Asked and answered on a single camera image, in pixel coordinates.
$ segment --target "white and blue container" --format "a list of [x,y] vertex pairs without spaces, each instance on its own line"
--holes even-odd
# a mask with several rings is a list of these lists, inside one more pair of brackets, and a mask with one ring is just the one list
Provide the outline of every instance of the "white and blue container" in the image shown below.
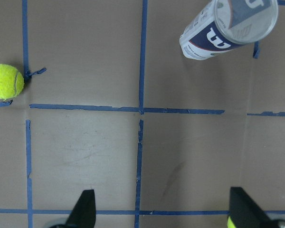
[[185,28],[187,58],[204,60],[263,39],[278,17],[277,0],[212,0]]

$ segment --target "black object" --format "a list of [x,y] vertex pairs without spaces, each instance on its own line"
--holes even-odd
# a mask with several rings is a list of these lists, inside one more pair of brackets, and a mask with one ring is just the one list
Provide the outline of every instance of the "black object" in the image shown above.
[[241,187],[230,189],[229,211],[236,228],[285,228],[285,220],[271,220]]
[[50,228],[93,228],[96,223],[94,190],[84,190],[64,225]]

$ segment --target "dark blue label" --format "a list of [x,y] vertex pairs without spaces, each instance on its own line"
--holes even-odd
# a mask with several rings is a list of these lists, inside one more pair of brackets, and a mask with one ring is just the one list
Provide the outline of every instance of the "dark blue label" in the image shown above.
[[271,6],[270,0],[229,0],[232,28]]
[[190,40],[190,43],[208,51],[227,51],[242,46],[227,40],[219,32],[215,22],[212,22],[196,36],[194,36]]

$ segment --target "translucent lid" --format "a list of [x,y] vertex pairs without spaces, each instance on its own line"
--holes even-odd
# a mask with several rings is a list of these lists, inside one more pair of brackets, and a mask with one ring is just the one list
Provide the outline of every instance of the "translucent lid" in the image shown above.
[[253,43],[267,36],[278,17],[276,0],[217,0],[217,27],[230,41]]

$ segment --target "container lid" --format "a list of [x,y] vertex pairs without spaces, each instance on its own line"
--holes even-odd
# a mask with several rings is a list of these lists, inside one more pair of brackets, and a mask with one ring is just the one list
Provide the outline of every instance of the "container lid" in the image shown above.
[[215,21],[220,32],[238,44],[263,39],[278,17],[276,0],[216,0]]

